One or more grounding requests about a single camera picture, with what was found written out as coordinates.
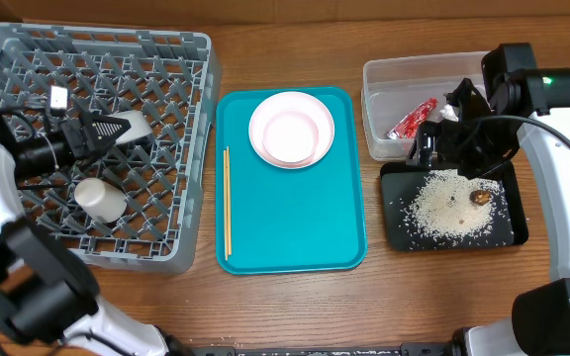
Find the red snack wrapper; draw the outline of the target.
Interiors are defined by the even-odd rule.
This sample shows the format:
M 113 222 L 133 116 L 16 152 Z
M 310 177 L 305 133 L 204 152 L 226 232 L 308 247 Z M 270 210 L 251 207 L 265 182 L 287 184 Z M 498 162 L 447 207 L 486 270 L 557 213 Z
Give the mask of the red snack wrapper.
M 387 137 L 389 139 L 414 138 L 419 125 L 428 119 L 437 104 L 438 101 L 435 97 L 425 100 L 390 129 L 387 132 Z

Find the white paper cup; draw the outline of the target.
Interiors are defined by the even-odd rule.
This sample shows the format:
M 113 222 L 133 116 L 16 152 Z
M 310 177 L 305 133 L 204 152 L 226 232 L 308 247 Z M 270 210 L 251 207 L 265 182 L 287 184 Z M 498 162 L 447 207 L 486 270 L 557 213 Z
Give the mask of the white paper cup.
M 74 200 L 94 221 L 112 223 L 127 208 L 126 195 L 111 184 L 98 178 L 86 178 L 74 189 Z

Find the white rice pile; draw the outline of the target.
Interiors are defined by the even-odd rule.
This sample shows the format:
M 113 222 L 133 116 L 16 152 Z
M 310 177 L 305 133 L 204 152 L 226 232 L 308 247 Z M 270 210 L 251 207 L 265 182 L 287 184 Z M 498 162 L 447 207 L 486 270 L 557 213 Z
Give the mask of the white rice pile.
M 469 196 L 475 190 L 490 191 L 491 201 L 484 206 L 473 204 Z M 497 231 L 498 223 L 510 220 L 504 193 L 495 180 L 467 179 L 451 169 L 431 171 L 415 197 L 403 203 L 399 226 L 413 240 L 413 249 L 420 242 L 437 247 L 446 243 L 458 247 L 463 242 L 482 245 Z

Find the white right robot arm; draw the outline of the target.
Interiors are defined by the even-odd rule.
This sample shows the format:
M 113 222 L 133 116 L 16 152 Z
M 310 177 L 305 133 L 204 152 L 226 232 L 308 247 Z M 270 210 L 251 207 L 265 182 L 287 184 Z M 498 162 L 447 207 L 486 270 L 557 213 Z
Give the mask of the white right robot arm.
M 485 178 L 523 152 L 532 169 L 550 245 L 549 282 L 516 297 L 509 317 L 457 331 L 464 355 L 570 355 L 570 68 L 541 69 L 529 44 L 501 44 L 481 61 L 485 92 L 447 97 L 457 121 L 419 126 L 407 161 Z

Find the large white plate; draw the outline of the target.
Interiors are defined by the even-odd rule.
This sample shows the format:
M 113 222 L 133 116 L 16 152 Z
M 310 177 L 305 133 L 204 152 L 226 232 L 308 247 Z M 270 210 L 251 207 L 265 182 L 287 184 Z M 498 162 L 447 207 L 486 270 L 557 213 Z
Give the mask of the large white plate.
M 263 129 L 272 116 L 293 111 L 306 114 L 319 129 L 315 152 L 300 163 L 281 163 L 272 158 L 263 147 Z M 263 100 L 253 111 L 248 124 L 249 141 L 256 154 L 265 162 L 284 169 L 301 169 L 320 161 L 331 149 L 334 139 L 334 120 L 329 108 L 311 94 L 300 91 L 285 91 Z

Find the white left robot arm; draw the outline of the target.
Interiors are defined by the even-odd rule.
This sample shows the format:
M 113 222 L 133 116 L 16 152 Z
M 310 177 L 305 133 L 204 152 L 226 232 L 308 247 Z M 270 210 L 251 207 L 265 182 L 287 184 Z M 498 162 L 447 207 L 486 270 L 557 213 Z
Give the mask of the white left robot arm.
M 93 273 L 25 213 L 18 184 L 151 133 L 139 111 L 66 116 L 68 92 L 53 86 L 0 108 L 0 332 L 98 355 L 180 355 L 181 344 L 102 298 Z M 0 354 L 4 352 L 0 344 Z

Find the white tissue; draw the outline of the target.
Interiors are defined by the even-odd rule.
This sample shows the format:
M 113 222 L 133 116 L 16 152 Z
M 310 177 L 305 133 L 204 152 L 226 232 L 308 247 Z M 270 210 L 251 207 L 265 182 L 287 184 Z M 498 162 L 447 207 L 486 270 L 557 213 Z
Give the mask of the white tissue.
M 458 122 L 459 121 L 459 117 L 457 114 L 457 110 L 455 107 L 446 104 L 442 107 L 442 109 L 439 111 L 440 116 L 445 119 L 445 120 L 449 120 L 449 121 L 453 121 L 453 122 Z

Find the pink bowl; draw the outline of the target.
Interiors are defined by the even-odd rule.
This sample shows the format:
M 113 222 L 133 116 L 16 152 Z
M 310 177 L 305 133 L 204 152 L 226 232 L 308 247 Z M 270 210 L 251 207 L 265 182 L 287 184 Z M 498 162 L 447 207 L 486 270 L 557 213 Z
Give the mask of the pink bowl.
M 280 113 L 267 120 L 263 129 L 263 147 L 281 163 L 300 163 L 316 150 L 319 129 L 306 114 Z

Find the grey small bowl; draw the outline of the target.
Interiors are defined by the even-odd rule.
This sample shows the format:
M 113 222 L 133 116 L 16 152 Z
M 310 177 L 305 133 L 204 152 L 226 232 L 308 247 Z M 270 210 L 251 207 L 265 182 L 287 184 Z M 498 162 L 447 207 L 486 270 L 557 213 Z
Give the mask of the grey small bowl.
M 116 145 L 129 143 L 152 133 L 144 114 L 138 110 L 114 113 L 113 118 L 127 120 L 131 127 L 116 140 Z

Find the brown food scrap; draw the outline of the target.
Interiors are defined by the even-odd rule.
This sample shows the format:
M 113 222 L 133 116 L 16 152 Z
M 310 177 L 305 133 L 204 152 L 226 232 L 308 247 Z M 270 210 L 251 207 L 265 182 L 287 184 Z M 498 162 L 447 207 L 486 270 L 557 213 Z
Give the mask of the brown food scrap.
M 484 206 L 492 199 L 492 193 L 487 190 L 475 190 L 470 193 L 470 201 L 478 206 Z

